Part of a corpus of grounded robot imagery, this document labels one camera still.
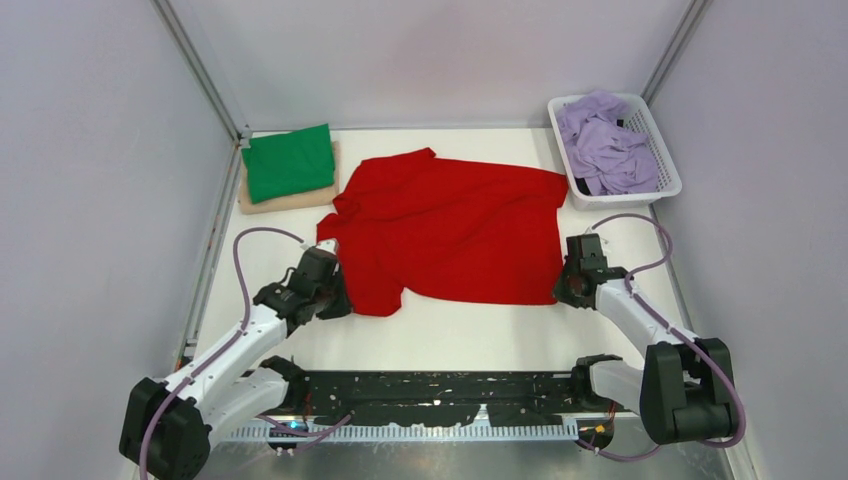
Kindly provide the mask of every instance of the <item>wall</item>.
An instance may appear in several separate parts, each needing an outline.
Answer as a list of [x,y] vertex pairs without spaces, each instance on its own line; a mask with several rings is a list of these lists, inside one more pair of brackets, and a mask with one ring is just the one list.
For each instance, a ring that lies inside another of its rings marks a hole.
[[230,139],[147,1],[3,2],[0,64],[0,478],[115,478]]
[[641,92],[689,0],[174,3],[260,131],[541,126],[551,98]]
[[845,478],[848,3],[714,2],[653,106],[695,325],[733,351],[761,478]]

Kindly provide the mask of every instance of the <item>white laundry basket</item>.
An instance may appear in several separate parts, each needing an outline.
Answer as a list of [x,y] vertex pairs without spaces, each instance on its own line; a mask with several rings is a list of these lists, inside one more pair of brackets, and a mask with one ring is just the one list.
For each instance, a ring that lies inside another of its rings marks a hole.
[[571,197],[574,208],[577,210],[603,210],[607,208],[641,207],[649,205],[660,198],[673,197],[680,193],[683,183],[680,181],[677,169],[674,168],[671,155],[668,153],[668,148],[666,148],[665,142],[663,142],[662,135],[660,135],[660,131],[657,128],[656,122],[654,122],[654,118],[651,116],[650,110],[648,110],[648,105],[639,95],[629,93],[616,93],[615,96],[630,105],[630,111],[624,117],[624,127],[634,132],[648,134],[648,147],[654,152],[654,156],[657,157],[657,166],[660,173],[657,191],[597,197],[580,193],[577,189],[574,174],[571,172],[571,164],[568,161],[568,156],[565,154],[565,144],[562,141],[562,134],[557,125],[556,114],[562,110],[563,106],[574,103],[584,96],[569,95],[567,97],[557,97],[548,102],[551,125],[554,127],[554,135],[557,139],[559,152],[562,155],[562,161],[565,163],[565,173],[568,176],[568,195]]

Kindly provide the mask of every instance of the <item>red t-shirt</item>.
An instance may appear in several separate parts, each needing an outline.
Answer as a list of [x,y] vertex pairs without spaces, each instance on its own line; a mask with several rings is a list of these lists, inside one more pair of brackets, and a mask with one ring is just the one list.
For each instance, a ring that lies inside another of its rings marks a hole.
[[356,313],[387,316],[404,288],[428,297],[555,303],[562,269],[556,211],[565,177],[436,158],[429,148],[365,160],[318,224],[339,242]]

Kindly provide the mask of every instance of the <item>folded green cloth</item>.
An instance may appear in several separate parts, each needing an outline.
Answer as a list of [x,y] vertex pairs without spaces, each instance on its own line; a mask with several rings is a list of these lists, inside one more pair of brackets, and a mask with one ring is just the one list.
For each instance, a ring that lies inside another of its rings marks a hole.
[[329,187],[335,180],[329,125],[253,138],[241,155],[253,203]]

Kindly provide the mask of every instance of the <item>purple cloth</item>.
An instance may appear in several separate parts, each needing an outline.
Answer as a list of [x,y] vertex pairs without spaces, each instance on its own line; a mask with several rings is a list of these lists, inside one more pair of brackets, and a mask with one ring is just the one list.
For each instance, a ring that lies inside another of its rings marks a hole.
[[571,172],[586,180],[592,195],[657,191],[659,171],[648,134],[615,124],[629,110],[624,100],[595,91],[556,115]]

